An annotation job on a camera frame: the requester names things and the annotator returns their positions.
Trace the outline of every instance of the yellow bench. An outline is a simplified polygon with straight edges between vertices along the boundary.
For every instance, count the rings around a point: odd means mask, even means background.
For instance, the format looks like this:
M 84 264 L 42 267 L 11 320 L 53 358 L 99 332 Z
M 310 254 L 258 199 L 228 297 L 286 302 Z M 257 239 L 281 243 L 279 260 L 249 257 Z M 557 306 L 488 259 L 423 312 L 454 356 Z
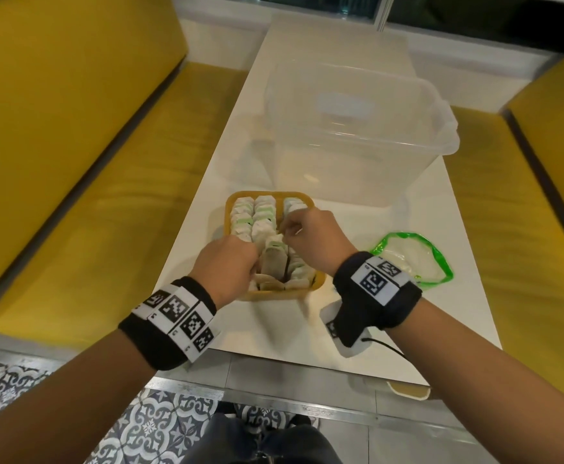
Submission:
M 0 0 L 0 30 L 23 65 L 0 62 L 2 274 L 186 48 L 170 0 Z M 83 348 L 150 293 L 245 77 L 183 68 L 1 298 L 0 333 Z M 510 108 L 564 199 L 564 61 Z M 503 347 L 564 391 L 564 230 L 504 118 L 455 114 L 446 165 Z

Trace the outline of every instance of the forearm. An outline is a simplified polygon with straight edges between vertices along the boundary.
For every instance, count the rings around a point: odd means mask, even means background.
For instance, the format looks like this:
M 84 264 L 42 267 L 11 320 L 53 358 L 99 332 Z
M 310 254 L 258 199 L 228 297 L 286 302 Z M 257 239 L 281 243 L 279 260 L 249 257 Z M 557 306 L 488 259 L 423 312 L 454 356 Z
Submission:
M 0 412 L 0 463 L 81 464 L 154 373 L 114 331 Z
M 501 462 L 564 463 L 564 394 L 422 299 L 388 334 Z

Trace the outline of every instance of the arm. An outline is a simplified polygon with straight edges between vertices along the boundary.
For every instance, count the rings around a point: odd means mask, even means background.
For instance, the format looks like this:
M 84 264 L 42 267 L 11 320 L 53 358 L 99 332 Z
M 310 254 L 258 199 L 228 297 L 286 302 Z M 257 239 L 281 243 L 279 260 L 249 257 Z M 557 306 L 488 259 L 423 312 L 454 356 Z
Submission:
M 280 231 L 307 264 L 336 278 L 357 253 L 329 211 L 292 212 Z M 540 376 L 425 299 L 387 333 L 501 462 L 564 463 L 564 394 Z
M 189 276 L 220 309 L 247 291 L 257 258 L 254 244 L 227 236 L 201 251 Z M 132 328 L 147 322 L 133 316 Z M 122 330 L 79 354 L 0 412 L 0 463 L 84 462 L 155 374 L 149 357 Z M 180 350 L 164 357 L 185 361 Z

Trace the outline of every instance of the white table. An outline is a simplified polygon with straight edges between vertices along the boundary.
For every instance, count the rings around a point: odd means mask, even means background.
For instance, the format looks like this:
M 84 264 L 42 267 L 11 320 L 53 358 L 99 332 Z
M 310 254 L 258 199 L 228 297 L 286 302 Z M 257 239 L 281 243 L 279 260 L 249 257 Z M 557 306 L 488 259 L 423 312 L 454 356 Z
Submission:
M 275 19 L 263 41 L 200 183 L 156 289 L 186 275 L 200 249 L 222 232 L 227 197 L 246 189 L 271 189 L 257 159 L 259 143 L 269 138 L 263 126 L 264 91 L 271 70 L 282 60 L 311 59 L 414 76 L 403 38 L 368 26 L 341 26 L 300 14 Z M 415 231 L 428 237 L 448 259 L 453 281 L 425 296 L 444 311 L 501 347 L 478 269 L 441 158 L 437 159 L 390 208 L 316 200 L 331 210 L 359 249 L 370 249 L 390 231 Z M 333 346 L 319 311 L 338 298 L 332 281 L 305 301 L 235 302 L 215 322 L 222 328 L 213 347 L 261 358 L 427 384 L 417 370 L 384 347 L 373 345 L 353 358 Z M 375 338 L 391 343 L 376 329 Z

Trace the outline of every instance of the dark pants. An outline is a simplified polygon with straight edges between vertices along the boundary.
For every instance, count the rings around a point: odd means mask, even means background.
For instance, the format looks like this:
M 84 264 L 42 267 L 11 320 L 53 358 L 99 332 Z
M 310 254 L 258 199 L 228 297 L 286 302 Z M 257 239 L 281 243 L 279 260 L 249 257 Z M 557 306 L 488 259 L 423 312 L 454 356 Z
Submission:
M 332 445 L 309 425 L 272 430 L 256 443 L 243 422 L 216 413 L 202 438 L 185 454 L 182 464 L 230 464 L 263 454 L 276 458 L 309 459 L 318 464 L 342 464 Z

